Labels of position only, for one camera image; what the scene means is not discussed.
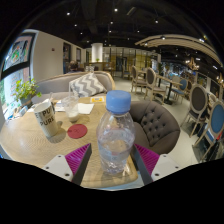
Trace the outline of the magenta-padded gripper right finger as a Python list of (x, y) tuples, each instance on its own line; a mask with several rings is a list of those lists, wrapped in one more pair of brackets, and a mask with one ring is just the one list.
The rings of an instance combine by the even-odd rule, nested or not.
[(158, 155), (138, 144), (133, 146), (132, 154), (145, 185), (181, 169), (167, 154)]

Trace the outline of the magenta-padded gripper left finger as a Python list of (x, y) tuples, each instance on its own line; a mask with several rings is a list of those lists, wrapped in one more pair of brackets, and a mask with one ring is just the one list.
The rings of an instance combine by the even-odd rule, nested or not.
[(56, 155), (43, 169), (76, 185), (80, 185), (91, 154), (91, 144), (86, 144), (66, 156)]

